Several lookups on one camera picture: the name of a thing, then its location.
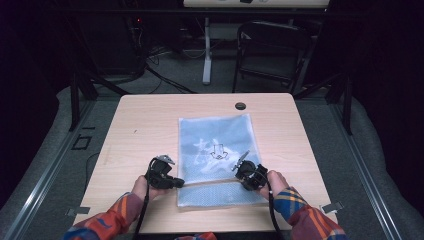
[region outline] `metal frame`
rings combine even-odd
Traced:
[[[33,191],[29,195],[25,205],[22,207],[15,221],[9,228],[9,231],[6,233],[4,239],[23,239],[26,230],[31,224],[32,219],[38,211],[41,203],[46,197],[50,187],[53,185],[53,182],[60,171],[61,166],[63,165],[64,156],[67,149],[72,145],[72,143],[78,137],[78,130],[82,127],[84,122],[87,120],[89,113],[94,107],[94,101],[88,101],[87,104],[81,110],[81,121],[78,126],[76,126],[77,131],[69,132],[65,140],[62,143],[62,146],[59,148],[56,157],[53,161],[47,166],[43,175],[35,185]]]
[[[355,139],[351,134],[348,134],[345,131],[343,124],[341,121],[339,121],[343,113],[338,108],[338,105],[331,104],[329,107],[333,117],[337,120],[336,123],[340,129],[340,132],[342,132],[343,137],[352,152],[354,157],[353,164],[355,165],[359,179],[364,186],[365,192],[368,195],[371,205],[374,208],[375,214],[380,221],[381,227],[383,228],[387,239],[402,239],[399,230],[397,229],[393,218],[390,215],[388,207],[380,192],[378,191],[371,173],[368,170],[367,164],[365,163],[362,154],[356,145]]]

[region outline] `person's left hand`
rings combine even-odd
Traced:
[[[138,179],[134,183],[133,190],[131,191],[135,195],[137,195],[142,201],[144,201],[144,197],[146,196],[147,191],[147,180],[144,175],[138,177]],[[149,187],[149,200],[153,200],[155,197],[159,195],[167,194],[168,189],[156,189],[152,186]]]

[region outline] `plaid sleeve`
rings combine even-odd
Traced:
[[[141,199],[136,195],[125,193],[107,212],[75,224],[66,232],[63,239],[111,239],[125,233],[140,214],[142,204]]]
[[[274,198],[274,208],[293,226],[292,239],[348,239],[343,229],[320,210],[309,206],[293,187]]]

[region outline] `sleeve cuff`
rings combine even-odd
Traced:
[[[295,212],[306,205],[308,205],[308,203],[294,187],[284,189],[274,198],[274,209],[281,213],[286,221],[288,221]]]

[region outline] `person's right hand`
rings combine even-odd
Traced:
[[[267,177],[269,184],[272,188],[272,195],[274,197],[276,197],[281,191],[289,187],[289,184],[287,183],[283,174],[281,174],[280,172],[271,170],[267,173]],[[269,188],[267,184],[259,190],[259,194],[269,200]]]

